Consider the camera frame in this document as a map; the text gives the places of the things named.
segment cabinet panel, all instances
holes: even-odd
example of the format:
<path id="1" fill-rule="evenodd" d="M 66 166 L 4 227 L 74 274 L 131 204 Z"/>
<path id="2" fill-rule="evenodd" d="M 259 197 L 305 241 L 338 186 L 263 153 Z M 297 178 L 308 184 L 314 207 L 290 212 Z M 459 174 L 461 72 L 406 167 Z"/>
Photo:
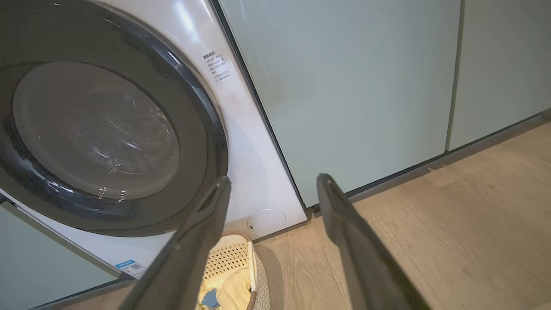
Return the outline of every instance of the cabinet panel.
<path id="1" fill-rule="evenodd" d="M 444 152 L 459 0 L 221 0 L 306 206 Z"/>
<path id="2" fill-rule="evenodd" d="M 117 280 L 118 272 L 4 202 L 0 309 L 29 309 Z"/>
<path id="3" fill-rule="evenodd" d="M 551 2 L 466 0 L 448 149 L 551 106 Z"/>

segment blue label sticker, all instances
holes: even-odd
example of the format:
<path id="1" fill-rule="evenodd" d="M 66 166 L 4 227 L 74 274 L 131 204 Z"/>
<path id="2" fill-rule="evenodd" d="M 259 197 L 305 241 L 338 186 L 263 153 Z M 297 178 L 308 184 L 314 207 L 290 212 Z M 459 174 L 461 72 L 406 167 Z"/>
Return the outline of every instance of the blue label sticker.
<path id="1" fill-rule="evenodd" d="M 125 274 L 135 277 L 136 279 L 141 278 L 147 271 L 147 268 L 141 266 L 133 260 L 127 260 L 124 263 L 115 265 L 115 267 L 119 268 Z"/>

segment instruction label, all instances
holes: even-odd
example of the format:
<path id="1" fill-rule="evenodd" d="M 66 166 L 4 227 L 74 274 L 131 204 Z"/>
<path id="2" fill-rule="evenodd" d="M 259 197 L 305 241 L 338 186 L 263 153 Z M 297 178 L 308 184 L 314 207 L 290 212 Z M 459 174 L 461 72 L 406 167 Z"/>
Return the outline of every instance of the instruction label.
<path id="1" fill-rule="evenodd" d="M 135 277 L 136 279 L 140 279 L 147 271 L 147 268 L 136 263 L 133 260 L 128 260 L 124 263 L 120 263 L 118 265 L 115 265 L 115 267 L 119 268 L 125 274 Z"/>
<path id="2" fill-rule="evenodd" d="M 206 55 L 203 55 L 203 59 L 207 64 L 210 75 L 216 82 L 221 82 L 231 77 L 229 66 L 222 54 L 217 54 L 215 51 L 212 51 Z"/>

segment yellow cloth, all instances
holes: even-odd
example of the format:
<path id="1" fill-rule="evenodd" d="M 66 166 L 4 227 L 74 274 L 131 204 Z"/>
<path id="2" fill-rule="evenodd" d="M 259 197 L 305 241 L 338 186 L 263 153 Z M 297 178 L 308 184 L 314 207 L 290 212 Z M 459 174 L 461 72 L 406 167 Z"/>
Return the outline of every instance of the yellow cloth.
<path id="1" fill-rule="evenodd" d="M 249 268 L 242 268 L 230 274 L 222 288 L 216 291 L 216 300 L 223 310 L 246 310 L 251 300 L 251 278 Z"/>
<path id="2" fill-rule="evenodd" d="M 201 282 L 201 287 L 199 288 L 199 296 L 197 297 L 197 303 L 202 303 L 205 295 L 212 289 L 213 287 L 207 287 L 204 282 Z"/>
<path id="3" fill-rule="evenodd" d="M 198 303 L 195 305 L 195 310 L 212 310 L 212 308 Z"/>

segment door glass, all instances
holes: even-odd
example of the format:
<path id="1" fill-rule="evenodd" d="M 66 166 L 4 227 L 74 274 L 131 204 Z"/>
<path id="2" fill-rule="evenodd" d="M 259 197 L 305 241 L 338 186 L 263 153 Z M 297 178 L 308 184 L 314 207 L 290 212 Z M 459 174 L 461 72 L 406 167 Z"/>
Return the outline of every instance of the door glass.
<path id="1" fill-rule="evenodd" d="M 66 61 L 36 67 L 15 90 L 13 113 L 33 156 L 99 199 L 155 194 L 178 169 L 180 150 L 165 114 L 105 69 Z"/>

